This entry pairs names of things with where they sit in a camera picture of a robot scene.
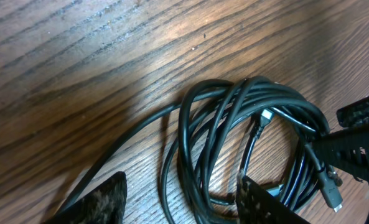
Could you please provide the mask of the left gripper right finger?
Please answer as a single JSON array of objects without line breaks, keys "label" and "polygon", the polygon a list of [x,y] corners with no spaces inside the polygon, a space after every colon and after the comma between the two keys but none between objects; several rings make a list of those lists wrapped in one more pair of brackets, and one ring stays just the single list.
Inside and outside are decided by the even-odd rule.
[{"label": "left gripper right finger", "polygon": [[236,206],[240,224],[308,224],[244,174],[237,175]]}]

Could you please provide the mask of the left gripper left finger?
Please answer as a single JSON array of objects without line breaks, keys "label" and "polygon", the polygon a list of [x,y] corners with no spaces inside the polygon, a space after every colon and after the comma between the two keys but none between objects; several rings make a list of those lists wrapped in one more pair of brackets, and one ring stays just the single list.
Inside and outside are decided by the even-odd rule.
[{"label": "left gripper left finger", "polygon": [[117,172],[70,208],[45,224],[122,224],[128,188],[126,174]]}]

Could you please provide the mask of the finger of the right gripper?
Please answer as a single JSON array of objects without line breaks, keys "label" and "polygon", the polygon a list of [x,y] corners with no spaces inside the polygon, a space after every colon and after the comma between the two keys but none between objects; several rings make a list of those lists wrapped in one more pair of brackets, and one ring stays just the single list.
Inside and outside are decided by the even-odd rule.
[{"label": "finger of the right gripper", "polygon": [[343,128],[369,123],[369,96],[344,106],[336,112],[339,125]]},{"label": "finger of the right gripper", "polygon": [[369,124],[324,136],[313,150],[326,164],[369,182]]}]

